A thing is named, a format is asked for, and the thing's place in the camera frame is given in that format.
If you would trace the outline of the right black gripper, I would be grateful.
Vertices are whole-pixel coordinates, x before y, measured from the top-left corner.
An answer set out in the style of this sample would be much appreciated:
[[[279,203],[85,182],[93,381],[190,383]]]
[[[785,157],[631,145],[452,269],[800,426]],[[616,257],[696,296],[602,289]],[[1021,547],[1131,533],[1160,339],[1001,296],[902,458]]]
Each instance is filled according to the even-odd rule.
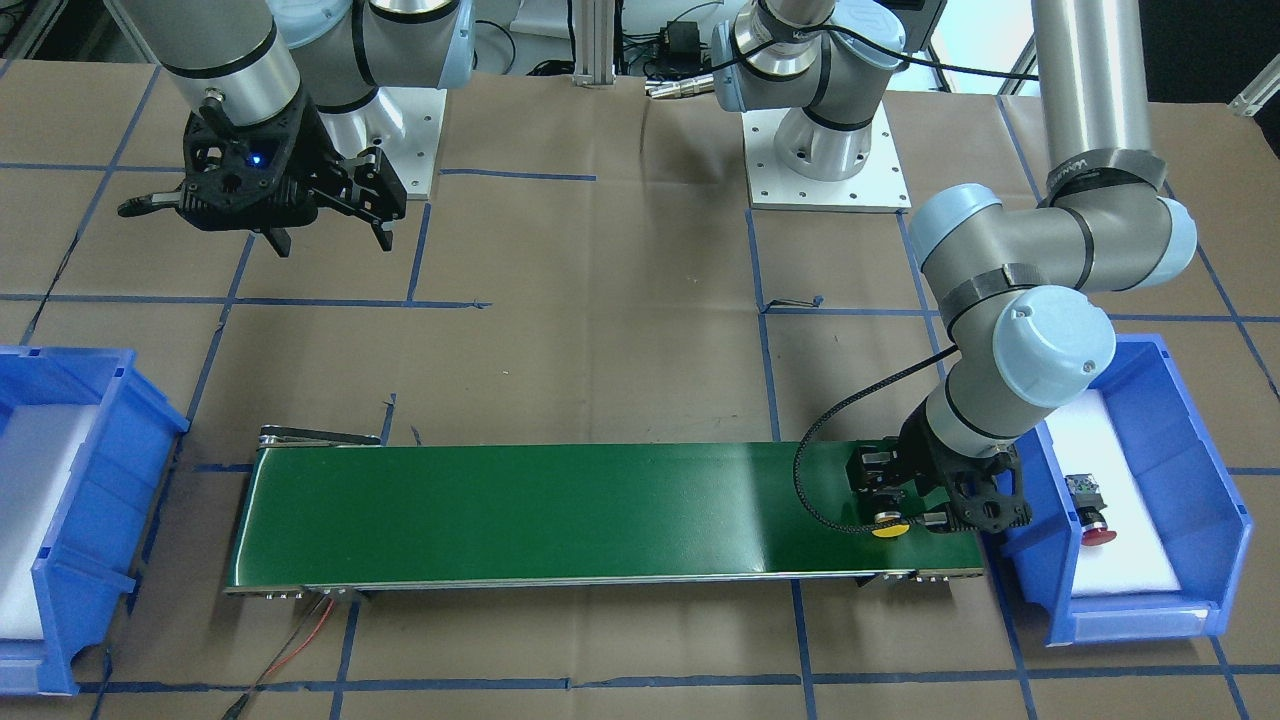
[[[315,222],[333,199],[370,224],[384,252],[406,215],[407,191],[383,149],[344,160],[306,92],[251,126],[236,126],[220,94],[209,92],[187,120],[183,151],[186,177],[173,191],[129,199],[118,215],[172,209],[201,231],[262,232],[279,258],[291,255],[284,228]]]

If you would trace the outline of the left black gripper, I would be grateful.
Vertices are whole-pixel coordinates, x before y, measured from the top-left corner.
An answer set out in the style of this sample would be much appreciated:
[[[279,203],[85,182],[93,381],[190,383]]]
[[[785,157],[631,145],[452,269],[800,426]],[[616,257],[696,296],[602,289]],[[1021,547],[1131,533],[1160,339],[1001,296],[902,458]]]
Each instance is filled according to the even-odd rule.
[[[920,518],[938,533],[1000,533],[1030,524],[1033,514],[1014,447],[989,457],[960,455],[934,437],[920,407],[902,432],[902,437],[855,443],[847,478],[858,520],[877,524]]]

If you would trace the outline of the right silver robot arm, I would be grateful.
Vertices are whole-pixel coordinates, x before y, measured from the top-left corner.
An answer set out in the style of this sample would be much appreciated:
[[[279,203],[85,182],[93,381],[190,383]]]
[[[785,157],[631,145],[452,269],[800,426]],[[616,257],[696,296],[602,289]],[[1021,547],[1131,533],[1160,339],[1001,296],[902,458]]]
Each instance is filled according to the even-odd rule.
[[[393,94],[468,82],[470,1],[124,1],[122,14],[189,117],[180,183],[119,217],[172,210],[285,258],[291,229],[332,209],[390,250],[412,192],[401,170],[422,135]]]

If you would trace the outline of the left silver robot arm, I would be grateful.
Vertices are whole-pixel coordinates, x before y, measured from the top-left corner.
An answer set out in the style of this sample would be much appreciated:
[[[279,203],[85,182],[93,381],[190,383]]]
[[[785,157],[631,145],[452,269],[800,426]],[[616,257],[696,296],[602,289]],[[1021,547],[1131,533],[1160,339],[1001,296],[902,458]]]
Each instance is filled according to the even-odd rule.
[[[1117,338],[1093,292],[1169,282],[1198,245],[1196,223],[1161,195],[1134,1],[1032,5],[1051,168],[1033,209],[983,184],[947,188],[909,238],[956,363],[910,414],[888,457],[849,464],[864,523],[824,516],[803,484],[814,421],[794,456],[794,489],[847,534],[1000,533],[1032,520],[1015,443],[1079,397]],[[874,1],[749,1],[716,28],[710,76],[727,111],[786,110],[774,147],[814,181],[861,169],[886,86],[908,61],[899,18]]]

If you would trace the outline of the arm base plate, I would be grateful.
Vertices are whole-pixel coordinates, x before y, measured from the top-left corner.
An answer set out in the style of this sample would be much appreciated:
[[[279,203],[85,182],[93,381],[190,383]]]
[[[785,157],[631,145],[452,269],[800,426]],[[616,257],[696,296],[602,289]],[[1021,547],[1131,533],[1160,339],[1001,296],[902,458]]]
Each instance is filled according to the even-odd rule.
[[[448,92],[443,88],[383,87],[351,115],[358,146],[378,146],[411,200],[433,195]]]
[[[794,211],[893,213],[911,206],[884,105],[850,140],[786,109],[741,115],[751,206]]]

